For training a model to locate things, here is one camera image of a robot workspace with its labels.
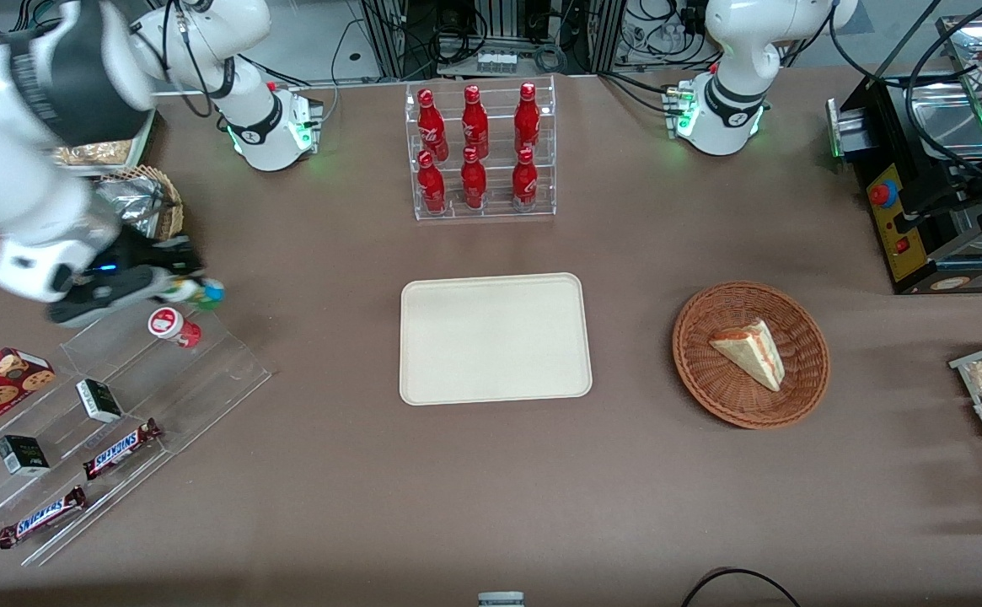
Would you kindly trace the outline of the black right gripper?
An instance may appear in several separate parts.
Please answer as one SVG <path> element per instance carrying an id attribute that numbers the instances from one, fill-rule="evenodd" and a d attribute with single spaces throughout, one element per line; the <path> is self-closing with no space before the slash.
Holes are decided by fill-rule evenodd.
<path id="1" fill-rule="evenodd" d="M 117 235 L 105 250 L 105 283 L 124 284 L 140 280 L 144 268 L 147 284 L 137 291 L 142 298 L 169 299 L 177 277 L 200 281 L 205 266 L 189 235 L 151 239 L 145 235 Z M 159 268 L 163 271 L 150 271 Z"/>

